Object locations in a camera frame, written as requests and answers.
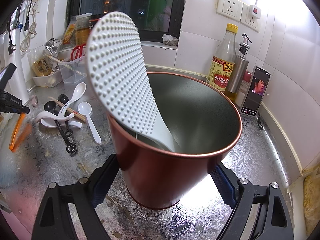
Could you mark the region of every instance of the red scissors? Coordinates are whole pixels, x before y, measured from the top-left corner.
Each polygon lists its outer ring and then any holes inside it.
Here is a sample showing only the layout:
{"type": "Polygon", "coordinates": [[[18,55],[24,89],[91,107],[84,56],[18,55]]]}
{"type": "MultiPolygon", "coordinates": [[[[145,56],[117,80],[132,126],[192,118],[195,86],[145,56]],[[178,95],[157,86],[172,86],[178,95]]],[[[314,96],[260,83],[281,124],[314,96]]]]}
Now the red scissors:
{"type": "Polygon", "coordinates": [[[82,56],[84,56],[84,53],[83,53],[83,47],[85,46],[86,44],[82,44],[82,45],[78,45],[78,46],[75,46],[71,52],[71,60],[75,60],[77,58],[80,58],[82,56]]]}

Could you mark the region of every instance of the white wall socket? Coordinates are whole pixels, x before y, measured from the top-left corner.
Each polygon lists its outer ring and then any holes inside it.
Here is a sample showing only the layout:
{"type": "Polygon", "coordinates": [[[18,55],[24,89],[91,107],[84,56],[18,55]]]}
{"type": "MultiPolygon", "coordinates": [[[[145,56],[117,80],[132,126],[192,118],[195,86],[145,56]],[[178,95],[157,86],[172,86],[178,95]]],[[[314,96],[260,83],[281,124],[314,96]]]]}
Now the white wall socket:
{"type": "Polygon", "coordinates": [[[32,15],[33,6],[38,6],[38,8],[36,9],[36,13],[39,13],[40,12],[40,6],[41,6],[41,0],[32,0],[31,10],[30,10],[29,15],[32,15]]]}
{"type": "Polygon", "coordinates": [[[239,0],[218,0],[217,13],[240,22],[242,6],[239,0]]]}
{"type": "Polygon", "coordinates": [[[256,32],[260,32],[260,20],[252,17],[250,15],[250,6],[243,4],[242,14],[241,14],[241,23],[248,26],[249,28],[255,30],[256,32]]]}

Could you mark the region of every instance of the phone screen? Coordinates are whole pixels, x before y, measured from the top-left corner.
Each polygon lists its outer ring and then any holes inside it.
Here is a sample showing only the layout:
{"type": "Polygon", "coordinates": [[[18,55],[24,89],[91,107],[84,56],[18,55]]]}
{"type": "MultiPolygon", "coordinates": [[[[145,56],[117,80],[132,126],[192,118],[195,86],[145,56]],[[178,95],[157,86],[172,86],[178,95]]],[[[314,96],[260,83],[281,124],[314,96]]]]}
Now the phone screen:
{"type": "Polygon", "coordinates": [[[241,113],[255,116],[268,86],[270,73],[256,66],[241,113]]]}

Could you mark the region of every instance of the black spoon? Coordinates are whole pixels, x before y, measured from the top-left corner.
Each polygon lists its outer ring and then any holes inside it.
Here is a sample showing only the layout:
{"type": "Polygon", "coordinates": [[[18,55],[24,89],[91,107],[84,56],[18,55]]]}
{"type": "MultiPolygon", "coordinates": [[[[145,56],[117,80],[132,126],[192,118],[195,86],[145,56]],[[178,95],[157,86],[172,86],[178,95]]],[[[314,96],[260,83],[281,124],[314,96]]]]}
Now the black spoon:
{"type": "MultiPolygon", "coordinates": [[[[69,98],[65,95],[65,94],[61,94],[60,96],[58,96],[58,101],[60,101],[61,103],[65,104],[66,102],[69,101],[69,98]]],[[[73,130],[71,130],[69,128],[69,121],[66,121],[66,132],[65,132],[67,137],[70,137],[73,134],[73,130]]]]}
{"type": "MultiPolygon", "coordinates": [[[[45,111],[55,114],[56,102],[55,101],[46,102],[43,108],[45,111]]],[[[74,143],[70,143],[70,141],[68,140],[68,137],[65,135],[64,131],[62,130],[59,121],[54,120],[54,122],[58,127],[58,130],[67,145],[66,151],[71,155],[74,154],[77,151],[77,146],[74,143]]]]}

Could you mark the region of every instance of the red metal container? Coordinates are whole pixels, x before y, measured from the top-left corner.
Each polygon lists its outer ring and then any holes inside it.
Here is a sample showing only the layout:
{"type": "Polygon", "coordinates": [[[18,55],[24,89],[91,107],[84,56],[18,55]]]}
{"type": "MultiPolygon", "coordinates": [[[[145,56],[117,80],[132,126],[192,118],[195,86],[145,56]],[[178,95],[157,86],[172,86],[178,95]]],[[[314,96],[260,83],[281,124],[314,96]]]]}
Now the red metal container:
{"type": "Polygon", "coordinates": [[[187,153],[153,147],[110,114],[108,120],[131,196],[145,207],[163,209],[177,203],[229,153],[241,136],[242,122],[232,102],[202,81],[173,73],[148,76],[165,123],[187,153]]]}

